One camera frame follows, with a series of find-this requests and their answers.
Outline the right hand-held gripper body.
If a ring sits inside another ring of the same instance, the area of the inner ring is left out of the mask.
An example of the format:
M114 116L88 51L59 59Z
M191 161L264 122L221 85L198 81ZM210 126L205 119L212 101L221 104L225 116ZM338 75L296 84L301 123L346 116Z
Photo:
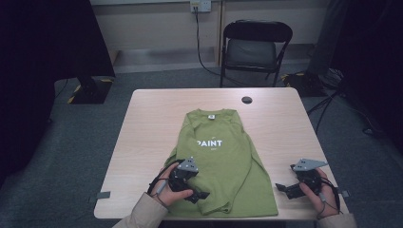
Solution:
M296 164L292 164L291 168L300 182L304 182L313 192L318 193L321 186L321 176L317 169L325 165L327 165L326 161L300 159Z

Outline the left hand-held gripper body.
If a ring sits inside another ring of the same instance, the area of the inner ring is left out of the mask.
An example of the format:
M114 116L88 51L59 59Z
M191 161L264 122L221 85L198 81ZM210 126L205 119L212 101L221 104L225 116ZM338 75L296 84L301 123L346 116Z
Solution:
M171 190L174 192L189 189L187 181L196 177L199 173L199 168L193 157L178 160L178 163L179 165L170 173L168 182Z

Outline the green long-sleeve shirt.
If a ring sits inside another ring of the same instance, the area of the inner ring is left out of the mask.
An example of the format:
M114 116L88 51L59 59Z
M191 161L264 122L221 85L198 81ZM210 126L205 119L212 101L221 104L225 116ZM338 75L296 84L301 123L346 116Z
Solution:
M278 213L270 177L239 113L196 109L184 117L177 145L167 162L192 157L199 174L189 184L209 196L169 207L179 218L255 218Z

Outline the person's left hand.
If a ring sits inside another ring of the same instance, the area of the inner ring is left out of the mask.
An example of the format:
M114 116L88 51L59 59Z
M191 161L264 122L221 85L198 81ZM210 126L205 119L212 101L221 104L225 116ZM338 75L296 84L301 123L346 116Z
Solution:
M169 185L165 182L170 173L178 166L177 162L171 164L169 167L163 169L163 173L158 178L154 188L152 189L150 196L164 207L168 207L175 201L183 200L190 197L193 194L191 189L186 189L180 192L174 192Z

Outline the person's right hand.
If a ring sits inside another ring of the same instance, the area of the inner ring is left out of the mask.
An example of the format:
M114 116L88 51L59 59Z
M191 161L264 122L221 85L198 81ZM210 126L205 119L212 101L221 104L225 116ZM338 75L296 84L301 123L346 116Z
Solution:
M313 204L313 207L317 211L318 219L324 219L339 214L333 188L330 185L322 183L318 195L316 195L304 182L301 182L299 187Z

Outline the black tripod legs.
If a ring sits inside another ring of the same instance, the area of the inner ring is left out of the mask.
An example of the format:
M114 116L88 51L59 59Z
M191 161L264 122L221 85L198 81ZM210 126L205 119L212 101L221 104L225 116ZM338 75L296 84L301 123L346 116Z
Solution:
M307 115L310 116L312 113L314 113L317 110L321 110L321 113L319 115L319 118L317 120L317 125L314 127L315 133L318 133L320 124L322 122L322 119L324 117L324 114L326 112L326 110L328 109L329 105L331 104L331 102L334 100L334 98L339 94L339 91L335 91L334 93L332 93L331 95L329 95L327 98L325 98L324 100L322 100L321 102L319 102L318 104L314 105L312 108L310 108L307 111Z

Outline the black stand base yellow stripes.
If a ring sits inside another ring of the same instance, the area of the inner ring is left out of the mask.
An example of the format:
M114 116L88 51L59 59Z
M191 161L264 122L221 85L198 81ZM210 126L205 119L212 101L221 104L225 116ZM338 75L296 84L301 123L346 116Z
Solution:
M296 89L300 97L323 97L326 95L316 74L305 71L284 74L281 76L281 80L285 86Z
M86 84L79 84L67 102L71 105L100 105L113 85L113 79L89 78Z

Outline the grey curtain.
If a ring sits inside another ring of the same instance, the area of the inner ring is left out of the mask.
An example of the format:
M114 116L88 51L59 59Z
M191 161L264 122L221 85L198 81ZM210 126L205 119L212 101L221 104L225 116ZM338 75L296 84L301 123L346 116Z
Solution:
M320 75L327 72L336 48L342 10L342 0L330 0L317 40L317 47L307 68L309 74Z

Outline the dark curtain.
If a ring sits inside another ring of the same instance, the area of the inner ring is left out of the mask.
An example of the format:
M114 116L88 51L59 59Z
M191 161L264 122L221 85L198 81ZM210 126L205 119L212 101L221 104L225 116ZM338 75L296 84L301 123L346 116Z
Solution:
M54 84L115 75L89 0L0 0L0 187L41 141Z
M351 0L333 66L403 154L403 0Z

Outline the black folding chair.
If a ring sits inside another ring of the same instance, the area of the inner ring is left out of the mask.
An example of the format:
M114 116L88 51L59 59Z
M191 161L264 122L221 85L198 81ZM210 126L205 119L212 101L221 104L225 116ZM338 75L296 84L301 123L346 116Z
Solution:
M277 84L285 49L293 38L292 29L282 22L237 20L228 24L222 34L221 80L226 70L275 74Z

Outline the white wall socket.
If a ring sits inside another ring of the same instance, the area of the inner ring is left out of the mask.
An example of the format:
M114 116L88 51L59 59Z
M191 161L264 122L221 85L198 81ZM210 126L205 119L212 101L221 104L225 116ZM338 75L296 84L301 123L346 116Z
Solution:
M212 9L211 0L190 0L190 10L196 12L210 12Z

